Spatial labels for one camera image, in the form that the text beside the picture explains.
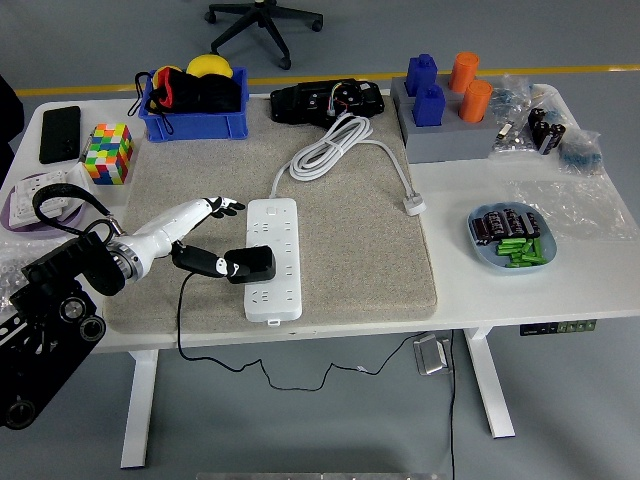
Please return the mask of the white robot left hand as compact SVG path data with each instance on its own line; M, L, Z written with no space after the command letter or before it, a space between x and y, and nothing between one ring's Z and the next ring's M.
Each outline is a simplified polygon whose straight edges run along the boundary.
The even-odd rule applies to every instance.
M235 216L245 206L227 197L192 200L172 207L155 217L133 234L111 240L108 249L121 263L128 281L144 278L157 258L171 253L173 244L181 241L208 217Z

